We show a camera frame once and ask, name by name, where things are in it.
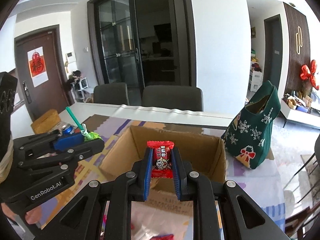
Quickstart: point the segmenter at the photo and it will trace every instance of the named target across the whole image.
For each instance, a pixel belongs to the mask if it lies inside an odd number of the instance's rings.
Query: picture frame
[[[252,27],[251,28],[251,38],[255,38],[256,37],[256,27]]]

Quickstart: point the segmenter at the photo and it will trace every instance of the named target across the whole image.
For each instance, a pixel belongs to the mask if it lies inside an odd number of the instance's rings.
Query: door handle
[[[25,81],[22,82],[22,86],[23,86],[24,94],[26,95],[26,98],[27,98],[27,102],[28,104],[31,104],[32,103],[31,96]]]
[[[137,59],[137,62],[140,63],[139,53],[137,48],[136,48],[136,59]]]

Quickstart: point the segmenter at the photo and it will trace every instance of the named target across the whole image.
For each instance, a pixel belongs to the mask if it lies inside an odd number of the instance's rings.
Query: brown wooden door
[[[59,72],[55,37],[54,31],[45,31],[16,43],[19,82],[34,119],[50,109],[61,113],[69,106]]]

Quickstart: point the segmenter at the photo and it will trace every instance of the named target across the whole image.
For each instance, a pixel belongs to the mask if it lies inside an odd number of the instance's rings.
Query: blue gripper pad
[[[174,189],[176,191],[176,196],[178,200],[180,200],[181,199],[181,181],[179,177],[178,165],[177,165],[177,160],[176,160],[174,150],[171,150],[171,164],[172,164]]]
[[[150,191],[151,172],[152,172],[152,153],[153,153],[153,150],[149,148],[148,163],[146,167],[146,173],[144,175],[144,190],[143,190],[144,201],[147,200],[149,191]]]
[[[80,145],[84,142],[82,133],[74,133],[70,135],[61,136],[56,143],[53,144],[55,150],[66,151],[74,146]]]

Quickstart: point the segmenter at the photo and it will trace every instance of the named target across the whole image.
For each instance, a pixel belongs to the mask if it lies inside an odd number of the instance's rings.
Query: gold wall decoration
[[[298,26],[298,32],[296,33],[296,51],[298,55],[300,55],[302,46],[302,30],[301,27]]]

